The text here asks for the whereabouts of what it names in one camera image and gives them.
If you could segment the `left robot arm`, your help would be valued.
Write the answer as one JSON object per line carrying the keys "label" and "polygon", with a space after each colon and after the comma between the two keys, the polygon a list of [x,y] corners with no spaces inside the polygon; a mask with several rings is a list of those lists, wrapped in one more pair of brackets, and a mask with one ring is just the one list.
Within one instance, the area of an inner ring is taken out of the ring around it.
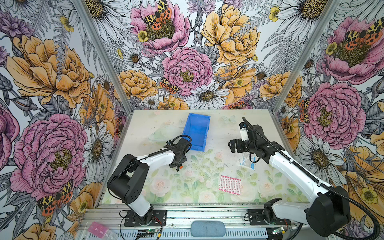
{"label": "left robot arm", "polygon": [[134,221],[148,225],[154,218],[154,208],[142,195],[147,176],[163,166],[178,172],[187,161],[186,153],[192,147],[192,138],[180,135],[167,142],[159,151],[135,157],[127,154],[123,157],[107,182],[112,196],[126,204],[133,213]]}

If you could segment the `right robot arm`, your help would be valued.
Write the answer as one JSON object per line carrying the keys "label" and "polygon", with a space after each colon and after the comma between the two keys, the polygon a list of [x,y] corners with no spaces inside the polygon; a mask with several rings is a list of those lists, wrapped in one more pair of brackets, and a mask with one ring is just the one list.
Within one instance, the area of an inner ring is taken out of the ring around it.
{"label": "right robot arm", "polygon": [[260,125],[251,125],[246,119],[239,124],[241,138],[228,143],[232,153],[249,153],[256,160],[278,170],[287,177],[307,198],[308,203],[286,202],[275,198],[264,204],[262,218],[269,224],[291,220],[328,237],[351,221],[348,194],[341,187],[333,187],[316,177],[277,142],[269,141]]}

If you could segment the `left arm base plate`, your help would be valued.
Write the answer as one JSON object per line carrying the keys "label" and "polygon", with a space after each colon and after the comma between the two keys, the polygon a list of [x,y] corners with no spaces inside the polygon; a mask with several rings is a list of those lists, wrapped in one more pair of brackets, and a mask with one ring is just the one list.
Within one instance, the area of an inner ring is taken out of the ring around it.
{"label": "left arm base plate", "polygon": [[140,217],[133,210],[129,210],[124,217],[125,227],[165,227],[167,210],[150,210],[144,217]]}

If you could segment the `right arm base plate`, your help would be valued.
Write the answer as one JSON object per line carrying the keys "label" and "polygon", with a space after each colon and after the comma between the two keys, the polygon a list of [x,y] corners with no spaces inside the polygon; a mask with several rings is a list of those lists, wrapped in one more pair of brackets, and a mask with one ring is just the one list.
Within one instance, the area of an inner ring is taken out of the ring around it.
{"label": "right arm base plate", "polygon": [[251,226],[288,226],[292,222],[287,219],[279,219],[273,213],[269,213],[263,209],[248,209],[244,217]]}

